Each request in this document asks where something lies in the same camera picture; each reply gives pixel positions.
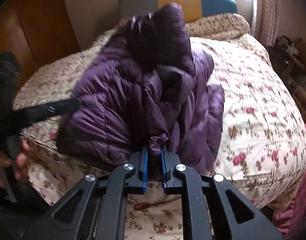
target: human hand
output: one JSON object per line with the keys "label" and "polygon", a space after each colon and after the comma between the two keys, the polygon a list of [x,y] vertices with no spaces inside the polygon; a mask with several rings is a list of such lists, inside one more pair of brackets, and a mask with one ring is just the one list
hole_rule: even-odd
{"label": "human hand", "polygon": [[[28,181],[28,168],[27,162],[28,158],[25,155],[29,151],[29,145],[25,140],[22,140],[21,152],[16,157],[16,171],[14,172],[15,178],[20,182]],[[0,167],[6,168],[12,165],[12,160],[6,156],[2,151],[0,151]],[[0,179],[0,187],[3,187],[2,180]]]}

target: bed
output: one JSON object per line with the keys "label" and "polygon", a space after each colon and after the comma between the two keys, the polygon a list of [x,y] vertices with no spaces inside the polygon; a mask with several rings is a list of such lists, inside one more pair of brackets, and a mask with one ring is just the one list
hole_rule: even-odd
{"label": "bed", "polygon": [[[250,35],[233,0],[124,0],[121,17],[154,11],[168,2],[182,5],[191,43],[201,44],[213,57],[208,84],[220,83],[225,91],[221,145],[206,175],[224,175],[258,208],[283,210],[305,172],[306,129],[267,51]],[[102,33],[88,49],[41,67],[18,92],[14,108],[69,98],[117,28]],[[83,176],[106,174],[57,152],[60,120],[53,117],[23,132],[32,149],[30,183],[49,205]],[[129,197],[125,238],[182,239],[180,197],[165,196],[157,182],[148,185],[144,196]]]}

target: black tool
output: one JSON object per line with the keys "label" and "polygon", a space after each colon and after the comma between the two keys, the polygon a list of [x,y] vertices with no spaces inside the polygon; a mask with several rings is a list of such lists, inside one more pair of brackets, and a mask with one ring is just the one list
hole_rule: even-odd
{"label": "black tool", "polygon": [[[206,177],[161,149],[163,188],[181,194],[184,240],[282,240],[274,225],[221,174]],[[122,240],[128,194],[144,194],[148,151],[110,175],[89,174],[65,194],[22,240]],[[212,238],[206,202],[215,236]]]}
{"label": "black tool", "polygon": [[[81,102],[76,98],[52,102],[40,106],[13,110],[13,100],[18,86],[21,67],[9,51],[0,54],[0,149],[15,159],[21,150],[20,130],[47,118],[73,113]],[[11,202],[21,199],[21,190],[14,177],[15,164],[0,168],[0,178]]]}

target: wall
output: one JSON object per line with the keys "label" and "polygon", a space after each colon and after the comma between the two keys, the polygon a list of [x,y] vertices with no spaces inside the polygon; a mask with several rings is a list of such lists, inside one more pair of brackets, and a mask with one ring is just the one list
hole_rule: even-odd
{"label": "wall", "polygon": [[81,50],[119,20],[119,0],[65,0],[71,24]]}
{"label": "wall", "polygon": [[306,43],[306,11],[298,0],[281,0],[278,36],[281,35],[285,35],[293,41],[302,38]]}

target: wooden wardrobe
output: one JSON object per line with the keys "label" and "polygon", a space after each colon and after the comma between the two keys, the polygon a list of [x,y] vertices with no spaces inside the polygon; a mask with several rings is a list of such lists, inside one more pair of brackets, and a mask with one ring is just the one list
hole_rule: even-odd
{"label": "wooden wardrobe", "polygon": [[12,51],[21,87],[41,66],[80,50],[64,0],[6,0],[0,8],[0,52]]}

